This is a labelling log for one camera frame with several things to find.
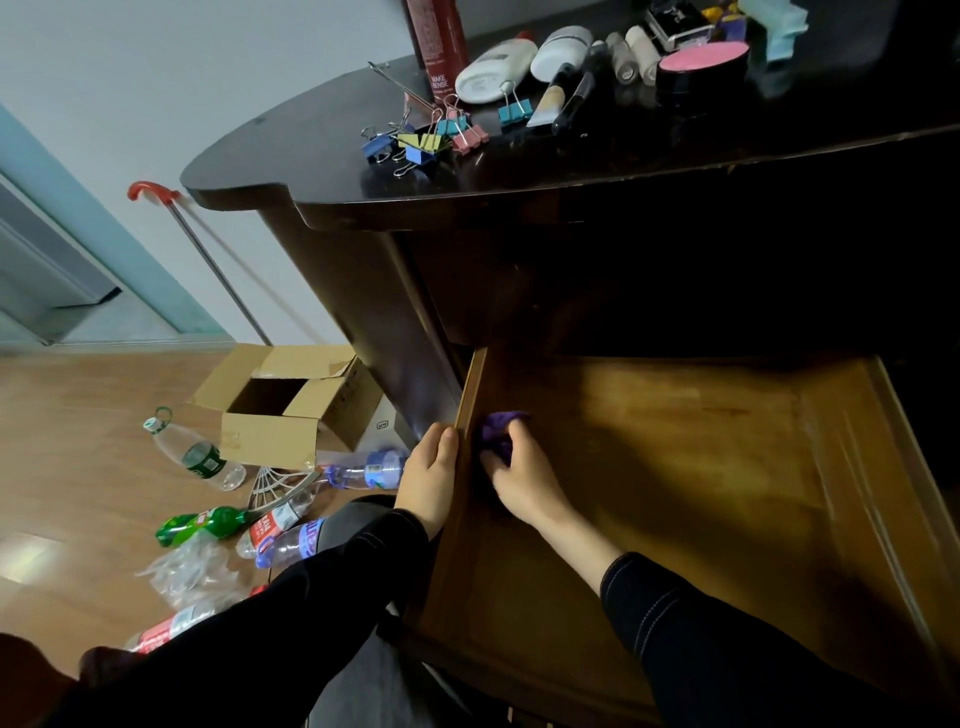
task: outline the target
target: hand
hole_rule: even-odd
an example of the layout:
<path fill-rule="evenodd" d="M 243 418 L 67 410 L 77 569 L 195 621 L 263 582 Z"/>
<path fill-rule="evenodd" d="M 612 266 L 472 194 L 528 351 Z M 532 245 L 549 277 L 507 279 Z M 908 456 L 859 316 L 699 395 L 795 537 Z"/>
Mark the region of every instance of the hand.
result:
<path fill-rule="evenodd" d="M 510 467 L 489 450 L 480 453 L 480 462 L 507 510 L 542 532 L 547 525 L 574 514 L 573 506 L 527 425 L 511 420 L 507 432 L 514 442 Z"/>
<path fill-rule="evenodd" d="M 444 527 L 450 512 L 459 442 L 453 427 L 432 424 L 407 458 L 396 492 L 394 507 L 410 511 L 420 519 L 431 541 Z"/>

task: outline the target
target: red spray can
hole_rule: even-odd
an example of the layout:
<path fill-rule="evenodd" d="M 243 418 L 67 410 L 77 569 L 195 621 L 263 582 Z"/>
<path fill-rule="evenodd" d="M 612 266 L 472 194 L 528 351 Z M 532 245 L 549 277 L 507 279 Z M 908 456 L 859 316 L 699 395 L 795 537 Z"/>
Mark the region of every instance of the red spray can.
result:
<path fill-rule="evenodd" d="M 438 101 L 454 93 L 454 82 L 467 67 L 467 40 L 454 0 L 407 0 L 430 88 Z"/>

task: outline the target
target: person's left hand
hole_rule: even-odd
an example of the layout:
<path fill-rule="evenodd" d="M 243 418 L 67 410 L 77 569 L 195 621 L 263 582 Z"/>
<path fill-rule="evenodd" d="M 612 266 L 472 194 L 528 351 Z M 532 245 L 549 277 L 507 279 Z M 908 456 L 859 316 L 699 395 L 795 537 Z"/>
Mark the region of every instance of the person's left hand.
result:
<path fill-rule="evenodd" d="M 396 493 L 395 508 L 420 519 L 433 541 L 444 527 L 453 500 L 453 471 L 459 438 L 453 427 L 434 423 L 407 459 Z"/>

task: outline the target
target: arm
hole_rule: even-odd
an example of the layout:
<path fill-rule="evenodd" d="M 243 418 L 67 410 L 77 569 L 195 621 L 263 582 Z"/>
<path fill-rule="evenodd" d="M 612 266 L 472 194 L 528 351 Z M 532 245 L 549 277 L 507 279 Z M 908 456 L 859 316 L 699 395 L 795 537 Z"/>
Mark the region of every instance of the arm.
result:
<path fill-rule="evenodd" d="M 514 420 L 509 433 L 511 467 L 492 452 L 480 456 L 493 487 L 600 596 L 617 637 L 642 663 L 666 725 L 890 724 L 906 715 L 779 629 L 624 553 L 573 509 L 526 425 Z"/>
<path fill-rule="evenodd" d="M 425 558 L 449 511 L 456 452 L 454 430 L 433 425 L 407 461 L 393 512 L 108 685 L 74 691 L 45 725 L 167 724 L 182 705 L 217 725 L 298 728 Z"/>

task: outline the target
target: white wall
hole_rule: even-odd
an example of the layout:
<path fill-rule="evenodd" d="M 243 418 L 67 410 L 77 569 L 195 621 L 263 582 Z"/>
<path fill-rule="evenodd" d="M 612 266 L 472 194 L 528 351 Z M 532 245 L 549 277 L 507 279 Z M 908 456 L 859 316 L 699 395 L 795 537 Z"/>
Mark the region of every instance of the white wall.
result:
<path fill-rule="evenodd" d="M 491 2 L 493 16 L 481 0 L 461 8 L 468 35 L 586 4 Z M 0 103 L 238 341 L 258 339 L 169 214 L 129 202 L 128 185 L 178 186 L 261 111 L 411 52 L 396 0 L 0 0 Z M 255 213 L 199 212 L 269 289 L 204 240 L 275 343 L 343 341 Z"/>

